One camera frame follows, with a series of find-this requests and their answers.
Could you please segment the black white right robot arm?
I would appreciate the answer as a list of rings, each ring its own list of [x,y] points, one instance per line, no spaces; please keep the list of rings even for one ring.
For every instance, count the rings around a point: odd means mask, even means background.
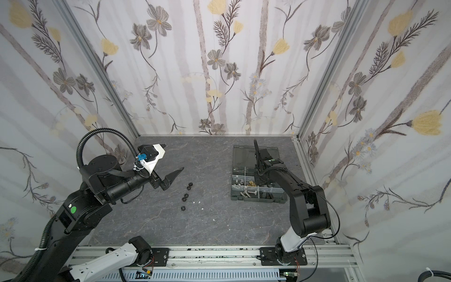
[[[276,243],[279,264],[289,264],[299,255],[303,244],[330,228],[331,218],[324,190],[294,175],[283,161],[260,149],[254,140],[256,166],[254,178],[258,185],[275,183],[288,195],[291,227]]]

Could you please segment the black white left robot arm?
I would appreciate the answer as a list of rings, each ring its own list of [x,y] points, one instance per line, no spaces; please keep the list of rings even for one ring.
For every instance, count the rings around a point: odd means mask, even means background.
[[[79,190],[71,193],[49,220],[35,254],[14,281],[95,282],[122,267],[148,265],[153,260],[152,248],[140,236],[85,264],[68,267],[66,263],[117,201],[148,183],[167,190],[183,170],[179,168],[161,179],[155,172],[149,172],[156,162],[147,162],[139,171],[123,171],[113,155],[80,163],[83,182]]]

